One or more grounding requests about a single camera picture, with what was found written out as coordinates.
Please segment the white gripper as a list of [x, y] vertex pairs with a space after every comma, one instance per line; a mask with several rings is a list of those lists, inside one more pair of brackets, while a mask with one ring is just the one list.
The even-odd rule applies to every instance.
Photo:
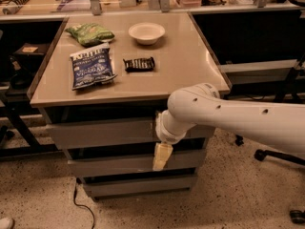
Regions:
[[193, 123], [177, 120], [166, 110], [157, 113], [155, 118], [155, 132], [162, 143], [156, 143], [152, 169], [162, 171], [173, 152], [173, 144], [183, 139], [187, 132], [194, 127]]

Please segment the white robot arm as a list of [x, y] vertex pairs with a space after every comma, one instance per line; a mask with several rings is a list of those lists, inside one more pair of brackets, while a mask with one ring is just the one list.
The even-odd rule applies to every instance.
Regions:
[[219, 128], [272, 149], [254, 157], [277, 157], [302, 165], [305, 156], [305, 105], [223, 100], [211, 84], [173, 92], [167, 109], [156, 116], [155, 131], [162, 143], [173, 145], [194, 126]]

